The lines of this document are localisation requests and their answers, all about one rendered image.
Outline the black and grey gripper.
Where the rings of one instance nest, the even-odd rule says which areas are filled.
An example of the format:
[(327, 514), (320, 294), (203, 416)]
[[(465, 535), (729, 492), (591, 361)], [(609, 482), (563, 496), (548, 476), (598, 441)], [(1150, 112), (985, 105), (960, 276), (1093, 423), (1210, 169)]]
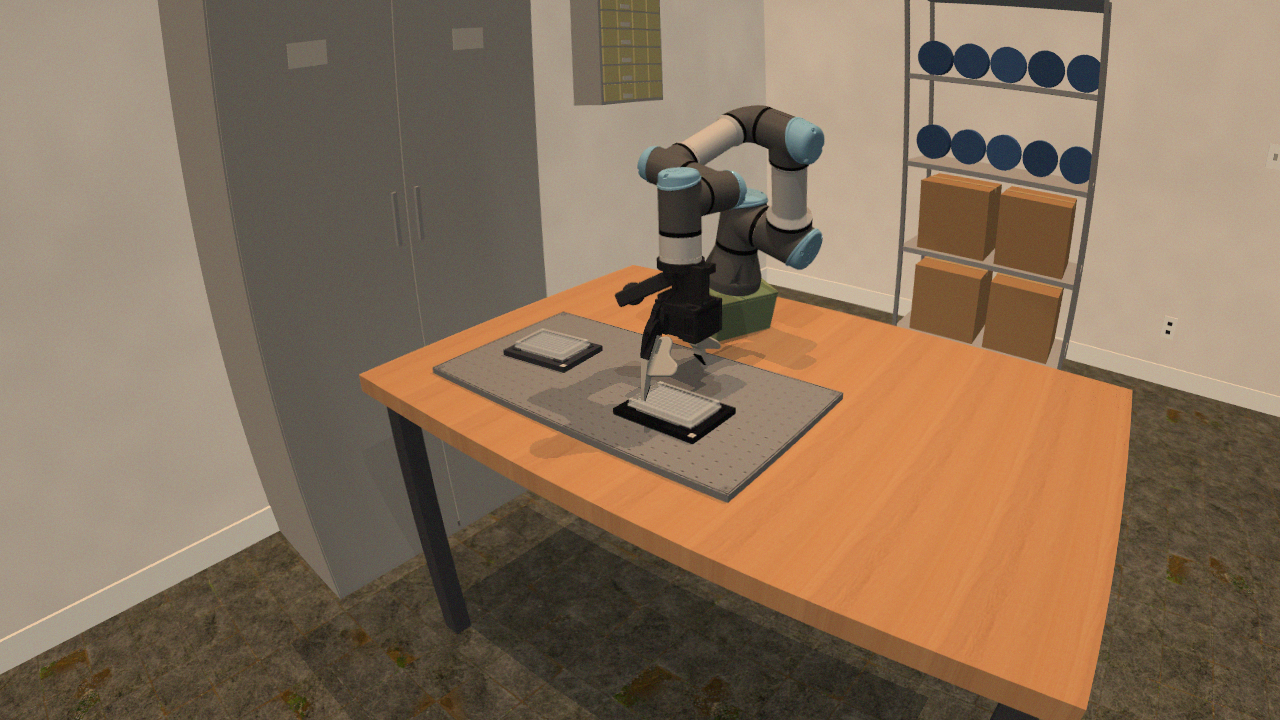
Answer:
[(722, 331), (722, 299), (710, 296), (709, 275), (716, 273), (716, 263), (707, 263), (701, 256), (701, 263), (676, 265), (662, 263), (658, 256), (657, 269), (668, 273), (672, 288), (657, 295), (643, 332), (643, 401), (646, 401), (652, 377), (671, 377), (678, 369), (671, 357), (673, 341), (662, 334), (673, 334), (689, 342), (692, 355), (703, 365), (707, 365), (705, 348), (721, 348), (721, 343), (710, 337)]

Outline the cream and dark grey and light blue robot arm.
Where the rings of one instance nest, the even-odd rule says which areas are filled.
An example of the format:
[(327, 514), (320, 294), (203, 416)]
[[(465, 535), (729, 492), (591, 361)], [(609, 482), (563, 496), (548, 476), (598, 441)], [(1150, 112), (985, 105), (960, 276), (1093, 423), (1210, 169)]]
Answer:
[[(755, 293), (762, 284), (758, 250), (797, 270), (809, 266), (823, 236), (812, 227), (806, 208), (806, 167), (820, 158), (824, 141), (823, 131), (812, 122), (754, 105), (724, 113), (668, 149), (644, 150), (637, 173), (657, 184), (659, 260), (701, 263), (701, 217), (721, 211), (716, 246), (707, 258), (707, 263), (716, 263), (710, 290), (731, 296)], [(771, 206), (767, 195), (748, 188), (737, 172), (704, 167), (741, 143), (769, 151)]]

